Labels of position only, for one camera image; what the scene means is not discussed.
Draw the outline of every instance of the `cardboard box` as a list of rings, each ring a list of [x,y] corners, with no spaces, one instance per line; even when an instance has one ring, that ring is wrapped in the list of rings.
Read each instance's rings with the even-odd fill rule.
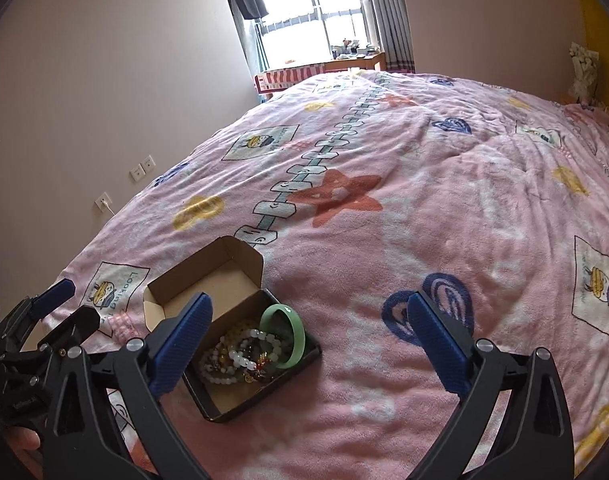
[[[214,315],[193,361],[183,376],[204,418],[226,422],[264,399],[321,355],[319,343],[308,333],[304,355],[288,370],[279,370],[269,383],[212,384],[203,382],[200,356],[215,346],[231,326],[243,319],[260,321],[264,310],[280,303],[261,289],[264,261],[247,243],[232,236],[217,238],[149,283],[144,290],[144,321],[149,330],[167,317],[177,316],[198,292],[211,297]]]

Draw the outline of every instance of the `electrical outlet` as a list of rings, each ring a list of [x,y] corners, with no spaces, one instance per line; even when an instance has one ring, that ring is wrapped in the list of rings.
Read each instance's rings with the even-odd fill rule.
[[[129,171],[134,179],[134,182],[140,182],[144,177],[144,170],[142,164],[138,164],[133,170]]]
[[[96,206],[98,206],[98,208],[99,208],[101,211],[104,211],[104,210],[105,210],[105,206],[104,206],[104,204],[102,203],[102,201],[103,201],[103,200],[104,200],[104,201],[107,203],[107,205],[108,205],[109,207],[111,207],[111,204],[112,204],[111,199],[108,197],[108,194],[106,194],[106,193],[101,194],[101,195],[98,197],[98,199],[96,200]]]
[[[149,173],[155,168],[155,162],[153,161],[153,157],[149,155],[145,160],[143,160],[140,165],[145,173]]]

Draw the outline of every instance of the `silver bolt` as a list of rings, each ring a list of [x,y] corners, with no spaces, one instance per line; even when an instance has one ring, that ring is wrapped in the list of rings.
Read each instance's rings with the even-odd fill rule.
[[[493,350],[493,343],[488,339],[478,339],[475,345],[480,352],[491,352]]]
[[[137,352],[140,348],[144,346],[144,341],[140,338],[130,339],[126,342],[126,349],[130,352]]]
[[[70,359],[75,359],[76,357],[80,357],[82,354],[82,348],[79,346],[72,346],[69,348],[69,352],[66,353]]]
[[[536,350],[536,355],[540,357],[543,361],[546,361],[551,357],[549,350],[547,350],[546,348],[539,348],[538,350]]]

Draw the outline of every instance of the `bed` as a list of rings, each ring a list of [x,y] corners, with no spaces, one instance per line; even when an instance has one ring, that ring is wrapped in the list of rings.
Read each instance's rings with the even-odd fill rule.
[[[221,235],[263,254],[263,285],[323,358],[227,424],[205,421],[182,383],[163,397],[213,478],[406,478],[457,397],[387,301],[399,290],[424,290],[502,350],[552,351],[577,472],[609,436],[609,116],[597,108],[440,75],[314,76],[135,196],[62,272],[76,296],[45,322],[95,307],[89,352],[145,336],[146,284]]]

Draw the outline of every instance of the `jade bangle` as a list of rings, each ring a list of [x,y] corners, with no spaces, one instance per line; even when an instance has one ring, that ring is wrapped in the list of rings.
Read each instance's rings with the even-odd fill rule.
[[[284,313],[291,323],[291,329],[294,331],[294,351],[291,352],[291,357],[286,362],[276,362],[276,368],[291,368],[298,364],[300,359],[302,359],[302,354],[305,353],[305,327],[302,325],[302,320],[298,316],[298,313],[290,306],[281,303],[271,305],[262,314],[259,329],[262,332],[270,333],[271,318],[278,310]]]

